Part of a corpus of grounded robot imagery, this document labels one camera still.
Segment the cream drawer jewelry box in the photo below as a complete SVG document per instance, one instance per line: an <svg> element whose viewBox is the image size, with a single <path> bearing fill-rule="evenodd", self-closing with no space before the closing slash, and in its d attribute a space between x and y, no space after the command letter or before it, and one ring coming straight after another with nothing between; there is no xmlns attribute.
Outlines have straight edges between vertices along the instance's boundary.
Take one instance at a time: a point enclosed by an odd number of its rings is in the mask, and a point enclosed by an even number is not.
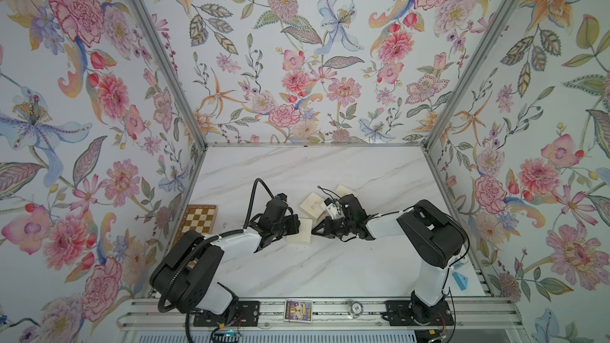
<svg viewBox="0 0 610 343"><path fill-rule="evenodd" d="M313 220L299 219L299 221L298 233L287 236L286 241L288 244L292 245L310 245Z"/></svg>

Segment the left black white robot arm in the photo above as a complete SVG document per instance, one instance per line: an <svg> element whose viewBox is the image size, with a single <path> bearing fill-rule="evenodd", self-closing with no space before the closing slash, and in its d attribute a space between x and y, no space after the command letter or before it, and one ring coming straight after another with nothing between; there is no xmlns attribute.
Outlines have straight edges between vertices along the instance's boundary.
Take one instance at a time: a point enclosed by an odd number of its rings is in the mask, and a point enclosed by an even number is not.
<svg viewBox="0 0 610 343"><path fill-rule="evenodd" d="M260 252L273 242L299 233L299 228L298 216L290 208L287 196L280 193L244 228L208 238L195 231L185 233L150 277L150 286L160 294L158 311L204 311L232 319L238 296L217 281L220 265Z"/></svg>

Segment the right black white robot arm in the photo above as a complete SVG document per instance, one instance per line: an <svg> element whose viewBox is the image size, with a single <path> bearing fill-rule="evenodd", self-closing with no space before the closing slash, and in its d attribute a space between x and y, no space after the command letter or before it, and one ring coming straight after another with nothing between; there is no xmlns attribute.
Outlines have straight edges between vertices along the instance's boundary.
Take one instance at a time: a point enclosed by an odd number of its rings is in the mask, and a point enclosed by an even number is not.
<svg viewBox="0 0 610 343"><path fill-rule="evenodd" d="M448 214L427 199L402 210L385 214L366 214L354 195L335 201L336 219L327 216L311 233L324 238L359 238L375 241L404 236L419 254L419 277L412 292L415 301L432 308L445 300L450 266L460 259L466 232Z"/></svg>

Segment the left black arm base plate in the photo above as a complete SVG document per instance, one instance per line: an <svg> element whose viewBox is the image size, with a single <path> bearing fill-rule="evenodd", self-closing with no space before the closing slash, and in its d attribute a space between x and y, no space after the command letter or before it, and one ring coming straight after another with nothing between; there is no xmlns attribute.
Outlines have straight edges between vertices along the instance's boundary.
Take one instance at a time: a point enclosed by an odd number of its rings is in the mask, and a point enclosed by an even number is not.
<svg viewBox="0 0 610 343"><path fill-rule="evenodd" d="M210 311L197 311L192 325L194 327L225 326L256 327L260 317L261 303L259 301L234 301L222 314Z"/></svg>

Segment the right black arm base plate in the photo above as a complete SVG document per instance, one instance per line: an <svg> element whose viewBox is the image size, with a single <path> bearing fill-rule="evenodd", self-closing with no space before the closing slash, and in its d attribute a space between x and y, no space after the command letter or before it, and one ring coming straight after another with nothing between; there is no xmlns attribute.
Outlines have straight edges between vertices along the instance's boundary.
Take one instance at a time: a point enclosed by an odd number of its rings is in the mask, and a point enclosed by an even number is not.
<svg viewBox="0 0 610 343"><path fill-rule="evenodd" d="M435 306L419 300L389 300L384 303L382 319L390 326L453 326L455 324L449 303L441 299Z"/></svg>

